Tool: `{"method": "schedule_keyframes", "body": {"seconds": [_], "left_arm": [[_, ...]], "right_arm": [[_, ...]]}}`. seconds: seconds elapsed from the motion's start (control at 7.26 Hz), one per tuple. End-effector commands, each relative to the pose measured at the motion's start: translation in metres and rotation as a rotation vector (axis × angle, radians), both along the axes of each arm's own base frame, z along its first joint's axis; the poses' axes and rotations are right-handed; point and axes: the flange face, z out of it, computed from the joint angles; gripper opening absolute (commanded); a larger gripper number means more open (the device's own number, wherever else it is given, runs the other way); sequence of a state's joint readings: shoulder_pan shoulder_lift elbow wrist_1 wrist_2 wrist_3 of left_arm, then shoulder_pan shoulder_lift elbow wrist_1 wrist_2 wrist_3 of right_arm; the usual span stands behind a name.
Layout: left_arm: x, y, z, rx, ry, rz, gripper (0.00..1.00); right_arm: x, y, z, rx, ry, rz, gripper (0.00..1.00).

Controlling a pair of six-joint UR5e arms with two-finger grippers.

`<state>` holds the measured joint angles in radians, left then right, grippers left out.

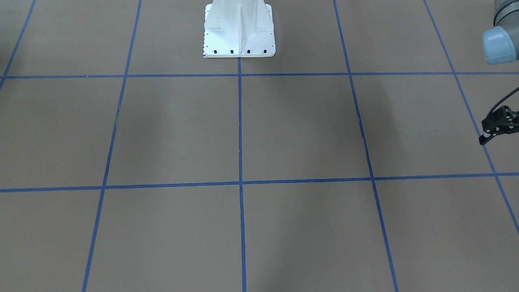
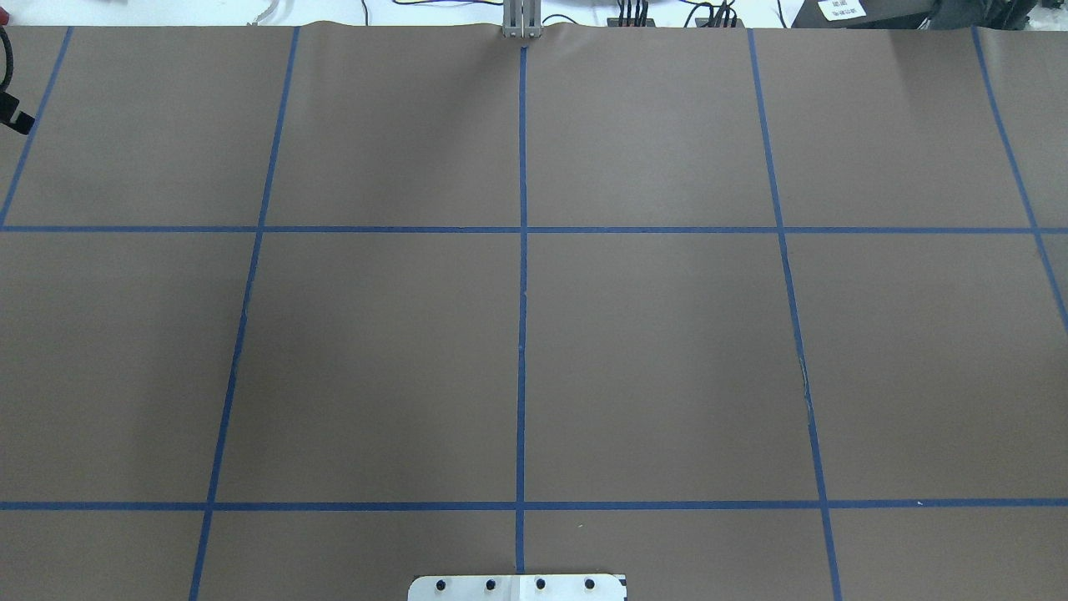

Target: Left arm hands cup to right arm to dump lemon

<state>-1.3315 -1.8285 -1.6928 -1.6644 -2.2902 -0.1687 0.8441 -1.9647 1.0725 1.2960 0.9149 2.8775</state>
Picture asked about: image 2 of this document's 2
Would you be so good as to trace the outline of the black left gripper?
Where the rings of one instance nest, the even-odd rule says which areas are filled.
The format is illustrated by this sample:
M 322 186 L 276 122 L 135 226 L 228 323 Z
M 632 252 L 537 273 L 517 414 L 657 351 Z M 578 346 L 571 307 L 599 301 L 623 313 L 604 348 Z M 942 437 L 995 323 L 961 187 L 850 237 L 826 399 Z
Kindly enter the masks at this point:
M 12 96 L 7 91 L 3 90 L 0 98 L 1 124 L 17 135 L 30 135 L 35 123 L 33 115 L 23 113 L 20 109 L 19 99 Z

